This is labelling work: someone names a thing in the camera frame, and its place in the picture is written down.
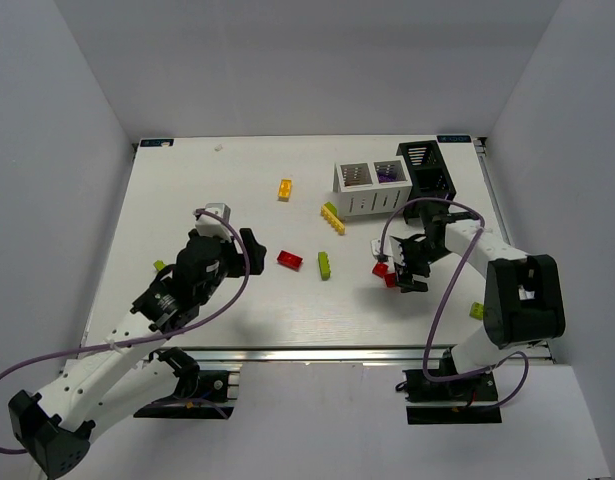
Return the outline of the red lego brick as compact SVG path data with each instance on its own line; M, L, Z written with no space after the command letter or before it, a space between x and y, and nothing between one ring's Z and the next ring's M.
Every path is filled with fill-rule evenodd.
M397 275L395 272L388 272L384 276L384 282L387 288L394 288L396 286Z
M281 250L277 256L277 263L293 271L299 271L303 264L303 258L291 252Z

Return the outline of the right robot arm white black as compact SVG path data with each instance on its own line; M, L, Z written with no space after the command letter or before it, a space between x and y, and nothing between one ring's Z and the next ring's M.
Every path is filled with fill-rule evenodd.
M488 373L513 355L561 337L565 311L556 260L519 250L486 227L473 208L447 199L422 197L418 207L424 231L399 239L383 231L376 259L389 259L404 293L424 292L434 262L450 254L460 260L434 314L423 351L422 375L430 383L450 383ZM429 369L434 337L449 297L465 266L485 282L483 320L468 339L449 348L439 372Z

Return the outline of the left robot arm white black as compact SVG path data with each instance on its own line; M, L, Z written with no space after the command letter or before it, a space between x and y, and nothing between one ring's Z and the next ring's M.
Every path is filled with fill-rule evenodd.
M13 435L47 478L71 472L95 439L150 400L195 385L198 364L165 343L225 279L261 274L266 253L249 228L233 236L223 227L196 227L100 347L38 391L11 397Z

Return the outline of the purple lego brick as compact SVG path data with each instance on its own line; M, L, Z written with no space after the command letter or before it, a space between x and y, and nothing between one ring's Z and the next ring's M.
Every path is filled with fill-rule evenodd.
M392 174L377 173L377 177L380 183L390 183L397 181L397 177Z

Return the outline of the small red square lego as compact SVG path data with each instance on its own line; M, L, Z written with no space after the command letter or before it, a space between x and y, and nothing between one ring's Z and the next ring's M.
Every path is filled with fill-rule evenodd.
M389 270L389 266L384 262L377 262L372 269L372 273L380 278L383 278Z

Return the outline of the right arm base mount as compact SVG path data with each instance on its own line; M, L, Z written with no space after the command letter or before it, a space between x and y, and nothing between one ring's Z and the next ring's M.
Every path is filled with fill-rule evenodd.
M492 373L431 382L422 369L404 370L394 390L405 395L409 425L500 424L502 415Z

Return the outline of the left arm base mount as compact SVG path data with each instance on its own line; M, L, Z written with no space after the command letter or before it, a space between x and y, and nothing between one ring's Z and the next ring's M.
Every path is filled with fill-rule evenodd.
M150 353L144 365L160 363L173 372L174 390L139 409L134 418L228 420L231 417L238 397L235 372L203 367L178 347Z

